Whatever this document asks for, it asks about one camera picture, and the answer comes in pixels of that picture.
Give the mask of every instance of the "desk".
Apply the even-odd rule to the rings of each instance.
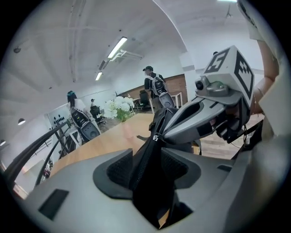
[[[170,93],[170,95],[171,97],[175,97],[177,109],[179,109],[178,96],[180,96],[181,106],[183,106],[182,92],[174,92],[174,93]]]
[[[135,136],[149,137],[149,124],[153,118],[153,114],[139,113],[128,119],[127,122]],[[133,154],[135,154],[145,142],[137,137],[126,139],[123,132],[123,127],[119,124],[75,149],[54,164],[51,176],[67,165],[110,152],[132,148]]]

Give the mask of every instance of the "white flowers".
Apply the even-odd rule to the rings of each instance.
[[[105,103],[104,117],[113,119],[117,117],[122,122],[131,116],[130,107],[134,107],[133,99],[128,97],[116,97],[115,100],[109,100]]]

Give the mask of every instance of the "black bag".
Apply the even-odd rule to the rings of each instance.
[[[133,158],[133,172],[129,184],[129,189],[133,191],[133,203],[157,228],[158,220],[169,209],[173,209],[175,193],[174,180],[169,180],[162,169],[162,163],[167,161],[161,161],[161,148],[170,147],[193,153],[191,143],[171,145],[162,139],[162,132],[177,111],[174,108],[163,108],[156,112],[149,127],[151,136]]]

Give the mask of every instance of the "cap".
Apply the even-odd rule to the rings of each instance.
[[[145,70],[150,70],[150,71],[154,71],[154,68],[151,67],[151,66],[147,66],[145,69],[143,69],[142,71],[145,71]]]

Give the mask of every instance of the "chair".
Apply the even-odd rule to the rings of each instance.
[[[102,120],[104,119],[103,116],[99,116],[99,117],[98,117],[98,115],[101,114],[101,112],[100,112],[100,108],[99,108],[98,106],[92,106],[90,109],[91,109],[91,110],[90,110],[90,113],[91,113],[92,116],[94,117],[94,119],[95,119],[97,125],[105,124],[105,123],[106,123],[106,121],[102,121]]]
[[[136,107],[144,108],[145,106],[147,106],[149,104],[150,104],[150,101],[149,101],[149,96],[148,96],[147,92],[145,90],[141,90],[140,91],[140,101],[136,105]]]

